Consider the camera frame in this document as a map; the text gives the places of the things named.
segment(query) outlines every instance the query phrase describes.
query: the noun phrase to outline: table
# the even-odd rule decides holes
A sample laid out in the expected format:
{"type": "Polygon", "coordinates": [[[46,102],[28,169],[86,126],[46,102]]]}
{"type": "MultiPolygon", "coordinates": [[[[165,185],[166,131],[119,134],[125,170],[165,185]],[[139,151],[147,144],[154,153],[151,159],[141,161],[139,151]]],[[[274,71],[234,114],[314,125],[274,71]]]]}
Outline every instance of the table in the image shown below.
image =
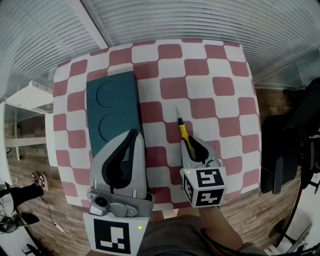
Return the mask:
{"type": "Polygon", "coordinates": [[[45,113],[46,111],[41,109],[27,109],[5,101],[0,103],[0,135],[2,137],[0,139],[0,180],[3,182],[13,185],[7,159],[7,148],[46,144],[46,137],[17,138],[17,122],[45,113]],[[6,139],[5,123],[14,123],[15,138],[6,139]]]}
{"type": "Polygon", "coordinates": [[[207,141],[226,168],[226,202],[257,190],[261,171],[259,108],[242,46],[214,40],[154,40],[92,52],[56,69],[54,141],[69,204],[89,207],[86,194],[92,155],[86,82],[132,70],[138,81],[146,175],[155,195],[154,211],[190,206],[181,190],[176,106],[189,135],[207,141]]]}

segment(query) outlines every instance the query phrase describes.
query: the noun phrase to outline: person's leg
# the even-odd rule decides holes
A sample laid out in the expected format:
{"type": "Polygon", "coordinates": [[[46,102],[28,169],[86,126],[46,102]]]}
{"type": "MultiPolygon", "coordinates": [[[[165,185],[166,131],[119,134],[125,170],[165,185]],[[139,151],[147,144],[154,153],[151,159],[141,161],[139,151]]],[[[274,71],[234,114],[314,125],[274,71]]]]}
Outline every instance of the person's leg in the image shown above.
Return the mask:
{"type": "Polygon", "coordinates": [[[13,187],[10,189],[10,193],[13,199],[14,209],[28,200],[44,195],[44,191],[42,190],[42,188],[35,183],[30,186],[24,186],[22,188],[13,187]]]}
{"type": "Polygon", "coordinates": [[[3,196],[5,196],[9,193],[10,193],[10,188],[9,189],[1,189],[0,190],[0,198],[2,198],[3,196]]]}
{"type": "Polygon", "coordinates": [[[6,189],[8,190],[7,194],[11,193],[14,209],[28,200],[43,196],[44,192],[49,190],[48,180],[44,173],[41,173],[39,178],[36,173],[33,173],[32,177],[35,183],[30,186],[6,189]]]}

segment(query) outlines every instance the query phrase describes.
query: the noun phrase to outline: white wall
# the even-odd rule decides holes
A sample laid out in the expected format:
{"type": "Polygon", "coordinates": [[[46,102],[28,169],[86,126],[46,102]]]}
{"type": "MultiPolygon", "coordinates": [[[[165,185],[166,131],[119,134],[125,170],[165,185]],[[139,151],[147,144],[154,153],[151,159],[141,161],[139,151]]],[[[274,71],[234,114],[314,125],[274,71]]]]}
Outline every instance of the white wall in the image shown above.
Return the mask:
{"type": "MultiPolygon", "coordinates": [[[[318,183],[319,180],[319,174],[315,174],[312,178],[312,181],[315,183],[318,183]]],[[[302,191],[296,212],[286,232],[292,239],[298,239],[302,231],[312,223],[312,228],[306,238],[306,242],[308,243],[306,249],[320,243],[320,189],[317,194],[315,194],[315,190],[313,186],[309,185],[302,191]]],[[[291,243],[288,239],[283,238],[277,249],[284,254],[290,247],[291,243]]]]}
{"type": "MultiPolygon", "coordinates": [[[[1,204],[2,202],[5,213],[7,216],[9,216],[14,209],[11,195],[7,194],[3,196],[2,201],[0,200],[1,204]]],[[[37,248],[24,227],[19,227],[16,231],[9,234],[0,234],[0,246],[8,256],[26,256],[22,250],[24,252],[30,251],[27,247],[27,244],[37,248]]]]}

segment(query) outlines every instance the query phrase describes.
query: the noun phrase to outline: cable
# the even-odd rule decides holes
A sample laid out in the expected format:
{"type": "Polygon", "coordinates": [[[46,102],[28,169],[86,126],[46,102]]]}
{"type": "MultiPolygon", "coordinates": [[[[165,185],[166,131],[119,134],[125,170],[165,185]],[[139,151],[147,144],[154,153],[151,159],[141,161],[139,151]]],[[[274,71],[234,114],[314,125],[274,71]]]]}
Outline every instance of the cable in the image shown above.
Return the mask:
{"type": "Polygon", "coordinates": [[[74,240],[74,238],[73,238],[71,235],[69,235],[68,233],[66,233],[65,231],[62,231],[62,232],[65,233],[68,237],[70,237],[78,246],[91,249],[91,247],[87,247],[87,246],[85,246],[85,245],[82,245],[82,244],[77,243],[76,240],[74,240]]]}
{"type": "Polygon", "coordinates": [[[51,217],[51,211],[50,211],[50,207],[49,207],[49,205],[48,205],[48,202],[47,202],[45,199],[43,199],[42,196],[40,196],[40,197],[41,197],[42,202],[48,207],[48,210],[49,210],[49,218],[50,218],[50,220],[51,220],[51,222],[52,222],[52,225],[53,225],[54,227],[58,227],[61,232],[65,233],[68,237],[70,237],[78,246],[91,249],[90,247],[87,247],[87,246],[84,246],[84,245],[82,245],[82,244],[77,243],[76,240],[74,240],[74,238],[73,238],[71,235],[69,235],[68,233],[66,233],[59,225],[57,225],[56,222],[54,222],[54,220],[53,220],[52,217],[51,217]]]}
{"type": "Polygon", "coordinates": [[[48,207],[48,210],[49,210],[49,218],[50,218],[50,220],[51,220],[51,222],[52,222],[52,225],[55,226],[55,222],[53,221],[53,219],[52,219],[52,217],[51,217],[51,211],[50,211],[50,207],[49,207],[49,205],[48,205],[48,202],[47,202],[45,199],[43,199],[42,196],[40,196],[40,197],[41,197],[42,203],[44,203],[44,204],[48,207]]]}
{"type": "Polygon", "coordinates": [[[12,147],[7,147],[6,149],[9,149],[9,151],[6,152],[6,154],[8,155],[12,151],[12,147]]]}
{"type": "Polygon", "coordinates": [[[3,209],[3,210],[0,210],[0,215],[5,218],[5,217],[7,217],[7,214],[6,214],[6,211],[5,211],[4,201],[3,201],[2,197],[1,197],[0,205],[2,206],[2,209],[3,209]]]}
{"type": "MultiPolygon", "coordinates": [[[[301,180],[301,178],[296,178],[296,179],[294,179],[292,182],[290,182],[290,183],[288,183],[288,184],[284,185],[282,188],[285,188],[285,187],[287,187],[287,186],[291,185],[294,181],[299,181],[299,180],[301,180]]],[[[266,198],[264,198],[264,199],[260,200],[259,202],[256,202],[255,204],[251,205],[250,207],[248,207],[248,208],[246,208],[246,209],[244,209],[244,210],[242,210],[242,211],[239,211],[239,212],[235,213],[234,215],[232,215],[232,216],[230,216],[230,217],[226,218],[226,220],[228,220],[228,219],[230,219],[230,218],[232,218],[232,217],[234,217],[234,216],[236,216],[236,215],[238,215],[238,214],[243,213],[244,211],[246,211],[246,210],[248,210],[248,209],[250,209],[250,208],[252,208],[252,207],[256,206],[257,204],[260,204],[261,202],[263,202],[264,200],[266,200],[267,198],[269,198],[269,197],[271,197],[271,196],[273,196],[273,195],[274,195],[274,194],[270,194],[270,195],[268,195],[266,198]]]]}

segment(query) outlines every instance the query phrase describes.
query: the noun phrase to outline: gray shirt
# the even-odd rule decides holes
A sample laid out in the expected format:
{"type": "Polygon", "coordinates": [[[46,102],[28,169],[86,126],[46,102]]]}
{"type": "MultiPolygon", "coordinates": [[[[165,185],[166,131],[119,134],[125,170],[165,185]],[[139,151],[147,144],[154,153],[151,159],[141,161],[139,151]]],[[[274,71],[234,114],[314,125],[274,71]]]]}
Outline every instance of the gray shirt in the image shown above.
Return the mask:
{"type": "MultiPolygon", "coordinates": [[[[150,222],[137,256],[213,256],[208,242],[200,233],[201,228],[200,218],[196,216],[150,222]]],[[[253,244],[241,252],[267,255],[253,244]]]]}

